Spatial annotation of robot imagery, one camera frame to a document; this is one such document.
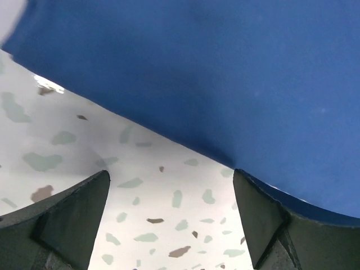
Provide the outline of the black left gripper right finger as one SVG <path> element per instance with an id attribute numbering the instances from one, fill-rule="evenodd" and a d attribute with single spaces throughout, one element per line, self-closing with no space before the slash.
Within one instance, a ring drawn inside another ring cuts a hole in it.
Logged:
<path id="1" fill-rule="evenodd" d="M 273 188 L 243 170 L 233 186 L 254 269 L 359 269 L 359 219 Z"/>

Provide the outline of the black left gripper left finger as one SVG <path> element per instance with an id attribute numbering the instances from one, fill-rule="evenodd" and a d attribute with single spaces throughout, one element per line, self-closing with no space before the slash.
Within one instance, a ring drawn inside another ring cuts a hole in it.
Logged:
<path id="1" fill-rule="evenodd" d="M 88 269 L 109 188 L 103 170 L 1 216 L 1 269 Z"/>

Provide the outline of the blue surgical cloth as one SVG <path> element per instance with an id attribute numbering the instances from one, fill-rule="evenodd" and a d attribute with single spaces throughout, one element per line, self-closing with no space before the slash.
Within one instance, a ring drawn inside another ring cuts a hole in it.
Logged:
<path id="1" fill-rule="evenodd" d="M 358 1 L 28 1 L 2 49 L 217 162 L 359 217 Z"/>

